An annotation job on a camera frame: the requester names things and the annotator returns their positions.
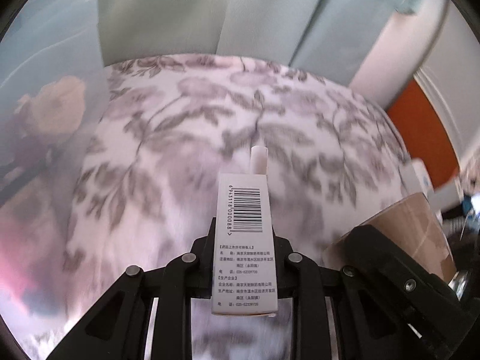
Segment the orange wooden headboard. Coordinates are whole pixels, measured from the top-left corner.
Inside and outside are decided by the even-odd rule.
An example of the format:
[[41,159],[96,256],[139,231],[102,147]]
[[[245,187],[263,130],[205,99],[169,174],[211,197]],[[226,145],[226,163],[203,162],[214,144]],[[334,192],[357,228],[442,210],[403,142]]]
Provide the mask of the orange wooden headboard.
[[425,164],[435,188],[459,172],[459,162],[443,124],[422,88],[410,80],[387,109],[408,152]]

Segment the brown tape roll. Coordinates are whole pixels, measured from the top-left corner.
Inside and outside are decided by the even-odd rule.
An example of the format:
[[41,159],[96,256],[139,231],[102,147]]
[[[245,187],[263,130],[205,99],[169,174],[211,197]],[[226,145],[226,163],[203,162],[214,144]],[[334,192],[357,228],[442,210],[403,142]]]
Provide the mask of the brown tape roll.
[[448,283],[456,273],[447,238],[422,193],[366,219],[331,244],[323,259],[328,268],[377,271],[397,284],[432,275]]

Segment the grey-green curtain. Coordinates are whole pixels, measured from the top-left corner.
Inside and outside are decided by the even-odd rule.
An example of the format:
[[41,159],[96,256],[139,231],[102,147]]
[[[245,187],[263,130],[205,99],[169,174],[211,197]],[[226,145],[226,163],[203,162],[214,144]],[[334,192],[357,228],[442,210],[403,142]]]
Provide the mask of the grey-green curtain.
[[106,64],[203,53],[281,63],[347,85],[388,24],[388,54],[419,63],[446,0],[98,0]]

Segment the floral grey white cloth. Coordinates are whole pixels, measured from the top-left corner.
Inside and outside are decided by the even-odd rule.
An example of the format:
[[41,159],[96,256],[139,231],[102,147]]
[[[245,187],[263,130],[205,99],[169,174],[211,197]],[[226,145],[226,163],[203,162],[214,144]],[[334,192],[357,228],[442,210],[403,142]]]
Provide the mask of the floral grey white cloth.
[[69,225],[50,230],[46,179],[25,191],[44,294],[27,302],[66,322],[21,341],[45,359],[130,265],[149,271],[188,251],[216,214],[218,177],[268,151],[272,226],[320,261],[332,242],[401,200],[408,155],[385,113],[349,88],[272,62],[215,55],[131,59],[107,70],[111,100],[67,189]]

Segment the beige lace scrunchie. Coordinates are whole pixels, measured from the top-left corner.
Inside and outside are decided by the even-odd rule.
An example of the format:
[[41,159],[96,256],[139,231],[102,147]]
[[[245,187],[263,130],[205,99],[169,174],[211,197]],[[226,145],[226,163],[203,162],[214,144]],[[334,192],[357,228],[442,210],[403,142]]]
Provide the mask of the beige lace scrunchie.
[[64,143],[80,127],[86,110],[85,93],[83,80],[64,76],[42,86],[35,97],[25,94],[15,111],[22,133],[46,146]]

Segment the clear plastic storage bin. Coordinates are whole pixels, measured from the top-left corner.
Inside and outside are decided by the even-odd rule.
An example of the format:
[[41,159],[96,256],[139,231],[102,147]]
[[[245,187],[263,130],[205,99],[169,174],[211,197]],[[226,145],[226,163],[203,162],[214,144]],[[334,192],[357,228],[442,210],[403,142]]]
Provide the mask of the clear plastic storage bin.
[[66,318],[73,191],[109,98],[98,0],[28,0],[1,40],[1,316],[18,336]]

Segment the white small bottle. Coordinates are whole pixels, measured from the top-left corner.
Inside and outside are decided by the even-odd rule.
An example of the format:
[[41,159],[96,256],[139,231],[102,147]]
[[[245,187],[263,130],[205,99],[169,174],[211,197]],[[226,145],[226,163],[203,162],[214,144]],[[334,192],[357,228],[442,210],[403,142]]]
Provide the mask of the white small bottle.
[[402,178],[409,194],[423,193],[429,197],[434,193],[430,174],[420,158],[413,158],[403,166]]

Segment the white barcode medicine box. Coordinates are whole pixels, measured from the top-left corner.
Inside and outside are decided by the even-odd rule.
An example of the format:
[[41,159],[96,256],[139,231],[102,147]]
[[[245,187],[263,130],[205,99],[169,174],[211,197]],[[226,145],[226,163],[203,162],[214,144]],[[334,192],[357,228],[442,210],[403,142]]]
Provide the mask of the white barcode medicine box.
[[268,153],[266,147],[256,145],[250,151],[249,172],[219,175],[211,290],[214,315],[278,312]]

